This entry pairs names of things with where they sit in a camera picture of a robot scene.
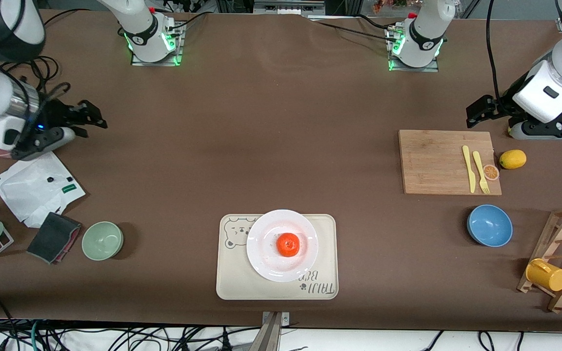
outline yellow knife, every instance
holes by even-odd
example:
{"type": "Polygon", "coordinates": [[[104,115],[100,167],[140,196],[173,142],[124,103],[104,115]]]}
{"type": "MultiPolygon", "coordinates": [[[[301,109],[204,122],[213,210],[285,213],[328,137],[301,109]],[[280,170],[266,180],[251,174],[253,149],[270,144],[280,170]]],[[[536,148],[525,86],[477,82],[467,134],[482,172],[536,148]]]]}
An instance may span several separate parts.
{"type": "Polygon", "coordinates": [[[470,193],[476,191],[476,176],[472,171],[472,165],[470,163],[470,148],[467,145],[463,146],[463,157],[465,158],[465,165],[468,167],[468,178],[470,178],[470,193]]]}

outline lemon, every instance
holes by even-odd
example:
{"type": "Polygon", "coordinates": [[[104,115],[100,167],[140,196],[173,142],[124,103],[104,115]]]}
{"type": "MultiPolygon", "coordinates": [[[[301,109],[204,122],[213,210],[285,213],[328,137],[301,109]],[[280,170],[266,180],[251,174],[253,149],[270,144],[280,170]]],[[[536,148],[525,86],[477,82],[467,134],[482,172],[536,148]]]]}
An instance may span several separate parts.
{"type": "Polygon", "coordinates": [[[505,169],[516,169],[524,166],[526,154],[522,150],[509,150],[500,156],[500,166],[505,169]]]}

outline yellow cup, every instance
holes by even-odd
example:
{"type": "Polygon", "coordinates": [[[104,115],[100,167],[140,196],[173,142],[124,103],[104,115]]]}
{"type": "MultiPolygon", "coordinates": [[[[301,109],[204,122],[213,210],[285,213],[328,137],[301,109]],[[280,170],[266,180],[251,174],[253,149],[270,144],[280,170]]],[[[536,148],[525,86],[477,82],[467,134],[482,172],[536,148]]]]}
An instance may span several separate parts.
{"type": "Polygon", "coordinates": [[[541,258],[535,258],[528,264],[526,279],[551,291],[562,289],[562,269],[541,258]]]}

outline white floor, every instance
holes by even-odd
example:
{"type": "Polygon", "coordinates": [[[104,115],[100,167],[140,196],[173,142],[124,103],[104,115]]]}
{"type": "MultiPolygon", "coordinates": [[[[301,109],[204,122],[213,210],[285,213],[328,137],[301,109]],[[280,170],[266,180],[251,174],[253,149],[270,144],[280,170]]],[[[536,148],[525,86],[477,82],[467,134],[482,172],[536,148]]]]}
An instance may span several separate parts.
{"type": "MultiPolygon", "coordinates": [[[[181,336],[181,328],[168,329],[171,338],[181,336]]],[[[196,338],[211,338],[221,334],[221,328],[207,328],[196,335],[196,338]]],[[[70,331],[62,339],[63,344],[71,351],[106,351],[121,333],[119,331],[103,331],[101,333],[82,333],[70,331]]],[[[230,335],[232,345],[252,342],[257,331],[243,331],[230,335]]],[[[515,351],[519,333],[492,332],[491,338],[496,351],[515,351]]],[[[156,335],[163,337],[162,331],[156,335]]],[[[351,331],[332,329],[287,329],[281,336],[279,351],[423,351],[428,347],[436,331],[351,331]]],[[[0,334],[0,343],[4,335],[0,334]]],[[[196,350],[199,344],[189,344],[190,350],[196,350]]],[[[215,342],[205,347],[220,346],[215,342]]],[[[165,351],[166,342],[143,342],[138,351],[165,351]]],[[[7,350],[15,350],[16,344],[8,342],[7,350]]],[[[23,351],[31,351],[31,347],[22,344],[23,351]]],[[[557,351],[562,350],[562,333],[526,333],[521,351],[557,351]]],[[[483,351],[478,343],[475,331],[446,331],[435,344],[432,351],[483,351]]]]}

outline brown table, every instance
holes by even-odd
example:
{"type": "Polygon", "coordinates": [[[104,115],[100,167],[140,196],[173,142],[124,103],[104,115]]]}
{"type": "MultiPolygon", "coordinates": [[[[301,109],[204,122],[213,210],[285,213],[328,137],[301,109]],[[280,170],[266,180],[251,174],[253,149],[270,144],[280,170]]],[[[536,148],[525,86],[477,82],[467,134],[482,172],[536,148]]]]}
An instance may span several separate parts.
{"type": "MultiPolygon", "coordinates": [[[[16,240],[0,256],[0,298],[14,317],[258,325],[262,311],[290,311],[301,327],[562,331],[548,296],[515,290],[549,211],[562,209],[562,141],[517,141],[506,119],[484,122],[475,130],[491,131],[498,152],[528,154],[502,174],[504,195],[402,191],[398,130],[464,130],[466,106],[492,93],[484,21],[452,23],[437,74],[389,72],[379,40],[299,16],[207,16],[176,68],[129,66],[116,29],[110,13],[75,13],[47,28],[44,53],[62,65],[56,82],[72,84],[62,100],[87,98],[109,123],[56,151],[88,193],[65,215],[115,222],[125,244],[93,262],[78,240],[46,265],[24,253],[36,230],[0,199],[16,240]],[[498,249],[464,226],[486,202],[515,227],[498,249]],[[339,295],[221,300],[220,219],[279,208],[334,216],[339,295]]],[[[494,22],[502,89],[561,37],[551,21],[494,22]]],[[[0,159],[0,172],[11,164],[0,159]]]]}

